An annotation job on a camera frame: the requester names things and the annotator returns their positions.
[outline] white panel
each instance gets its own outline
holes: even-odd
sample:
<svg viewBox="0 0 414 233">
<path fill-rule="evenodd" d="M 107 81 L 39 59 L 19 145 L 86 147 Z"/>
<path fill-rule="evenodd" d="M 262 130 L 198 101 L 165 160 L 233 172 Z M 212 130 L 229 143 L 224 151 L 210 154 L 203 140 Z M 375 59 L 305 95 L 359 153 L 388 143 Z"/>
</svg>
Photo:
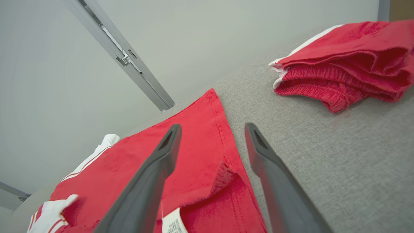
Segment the white panel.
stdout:
<svg viewBox="0 0 414 233">
<path fill-rule="evenodd" d="M 155 105 L 59 0 L 0 3 L 0 180 L 33 193 Z"/>
<path fill-rule="evenodd" d="M 175 101 L 312 28 L 378 15 L 378 0 L 97 1 Z"/>
</svg>

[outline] white clothing tag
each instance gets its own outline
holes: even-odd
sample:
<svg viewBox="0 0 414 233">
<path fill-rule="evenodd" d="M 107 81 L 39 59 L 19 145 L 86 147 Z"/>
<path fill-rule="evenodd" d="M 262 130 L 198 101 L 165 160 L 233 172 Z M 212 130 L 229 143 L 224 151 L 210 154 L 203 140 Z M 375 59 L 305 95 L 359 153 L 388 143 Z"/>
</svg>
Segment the white clothing tag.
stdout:
<svg viewBox="0 0 414 233">
<path fill-rule="evenodd" d="M 180 208 L 162 218 L 162 233 L 188 233 L 181 220 Z"/>
</svg>

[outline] red fabric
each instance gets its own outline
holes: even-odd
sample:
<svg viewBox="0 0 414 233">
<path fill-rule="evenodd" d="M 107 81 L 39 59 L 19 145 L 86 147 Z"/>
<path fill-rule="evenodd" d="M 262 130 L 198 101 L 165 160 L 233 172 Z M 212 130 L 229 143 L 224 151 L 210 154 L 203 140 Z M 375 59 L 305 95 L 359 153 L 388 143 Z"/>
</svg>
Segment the red fabric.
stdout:
<svg viewBox="0 0 414 233">
<path fill-rule="evenodd" d="M 51 200 L 79 195 L 63 212 L 69 226 L 61 232 L 92 232 L 173 124 L 181 124 L 183 134 L 175 171 L 164 185 L 164 216 L 182 207 L 188 232 L 266 232 L 213 89 L 177 115 L 119 141 L 79 175 L 58 184 Z M 157 219 L 158 233 L 161 209 Z"/>
<path fill-rule="evenodd" d="M 333 113 L 367 97 L 396 102 L 414 83 L 414 20 L 345 24 L 275 63 L 279 95 L 321 100 Z"/>
</svg>

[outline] gray fabric surface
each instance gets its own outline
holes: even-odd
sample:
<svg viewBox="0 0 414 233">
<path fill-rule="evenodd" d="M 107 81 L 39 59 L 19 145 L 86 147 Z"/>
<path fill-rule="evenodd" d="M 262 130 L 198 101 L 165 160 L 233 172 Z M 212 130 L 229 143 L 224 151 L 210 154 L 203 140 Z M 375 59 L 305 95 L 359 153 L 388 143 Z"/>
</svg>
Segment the gray fabric surface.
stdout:
<svg viewBox="0 0 414 233">
<path fill-rule="evenodd" d="M 262 186 L 250 168 L 244 139 L 246 122 L 258 126 L 335 232 L 412 232 L 414 90 L 398 103 L 368 99 L 335 115 L 317 100 L 281 97 L 272 90 L 276 76 L 267 64 L 320 31 L 269 48 L 267 56 L 212 86 L 266 225 L 270 227 L 270 220 Z M 178 113 L 209 88 L 130 134 Z"/>
</svg>

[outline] folded red shorts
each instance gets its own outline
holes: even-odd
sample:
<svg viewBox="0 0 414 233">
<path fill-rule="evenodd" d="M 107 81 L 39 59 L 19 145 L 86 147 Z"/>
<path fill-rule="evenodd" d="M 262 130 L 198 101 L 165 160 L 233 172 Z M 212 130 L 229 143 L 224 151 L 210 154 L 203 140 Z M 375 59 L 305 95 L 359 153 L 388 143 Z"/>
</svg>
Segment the folded red shorts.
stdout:
<svg viewBox="0 0 414 233">
<path fill-rule="evenodd" d="M 161 218 L 179 207 L 188 232 L 267 232 L 213 89 L 175 116 L 107 148 L 76 176 L 59 183 L 51 201 L 67 199 L 62 203 L 69 206 L 62 212 L 64 224 L 54 232 L 92 232 L 173 124 L 182 126 L 181 145 L 176 168 L 164 185 L 154 232 L 160 233 Z M 75 201 L 72 194 L 78 195 Z"/>
<path fill-rule="evenodd" d="M 269 66 L 277 94 L 321 100 L 333 113 L 368 97 L 396 102 L 414 83 L 414 20 L 333 26 Z"/>
</svg>

